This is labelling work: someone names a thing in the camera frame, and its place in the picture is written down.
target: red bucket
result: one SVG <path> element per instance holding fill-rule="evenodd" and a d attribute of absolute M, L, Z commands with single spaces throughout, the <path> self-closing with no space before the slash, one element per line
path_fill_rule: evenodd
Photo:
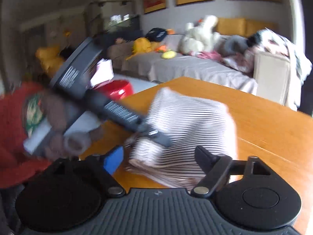
<path fill-rule="evenodd" d="M 131 83 L 127 80 L 114 80 L 105 85 L 96 86 L 95 90 L 105 94 L 112 100 L 120 100 L 134 94 Z"/>

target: metal screw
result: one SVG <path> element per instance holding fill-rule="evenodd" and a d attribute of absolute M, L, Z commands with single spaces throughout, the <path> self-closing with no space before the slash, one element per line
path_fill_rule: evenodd
<path fill-rule="evenodd" d="M 111 195 L 119 195 L 119 194 L 123 193 L 123 191 L 124 191 L 123 188 L 118 187 L 118 186 L 113 186 L 113 187 L 110 187 L 108 189 L 108 192 Z"/>
<path fill-rule="evenodd" d="M 209 189 L 204 186 L 198 186 L 193 190 L 196 194 L 207 194 Z"/>
<path fill-rule="evenodd" d="M 97 161 L 100 161 L 100 154 L 93 154 L 92 156 L 95 157 Z"/>

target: striped cloth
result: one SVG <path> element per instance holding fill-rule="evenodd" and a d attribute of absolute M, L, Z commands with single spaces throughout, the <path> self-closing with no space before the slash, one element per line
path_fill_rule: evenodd
<path fill-rule="evenodd" d="M 172 145 L 164 148 L 138 138 L 127 170 L 168 187 L 190 190 L 205 176 L 194 159 L 198 145 L 215 155 L 237 157 L 235 124 L 223 103 L 162 88 L 150 106 L 147 123 L 167 134 Z"/>

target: yellow pillow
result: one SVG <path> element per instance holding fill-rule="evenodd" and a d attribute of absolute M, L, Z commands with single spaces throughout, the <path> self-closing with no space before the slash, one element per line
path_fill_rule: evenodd
<path fill-rule="evenodd" d="M 216 31 L 221 35 L 245 36 L 247 23 L 244 18 L 219 18 Z"/>
<path fill-rule="evenodd" d="M 272 31 L 277 31 L 278 27 L 276 23 L 247 19 L 247 32 L 245 37 L 249 37 L 255 34 L 257 31 L 263 30 L 265 28 L 268 28 Z"/>

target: gray sofa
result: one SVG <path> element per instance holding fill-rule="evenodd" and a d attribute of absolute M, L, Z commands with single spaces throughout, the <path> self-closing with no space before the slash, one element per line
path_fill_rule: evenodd
<path fill-rule="evenodd" d="M 173 59 L 163 59 L 161 53 L 149 52 L 126 60 L 132 54 L 133 42 L 111 46 L 108 49 L 108 56 L 115 70 L 149 81 L 167 82 L 186 76 L 256 94 L 257 83 L 252 77 L 210 59 L 180 54 L 179 45 L 182 37 L 180 34 L 168 35 L 161 43 L 177 52 Z M 217 44 L 217 49 L 222 42 L 223 40 Z"/>

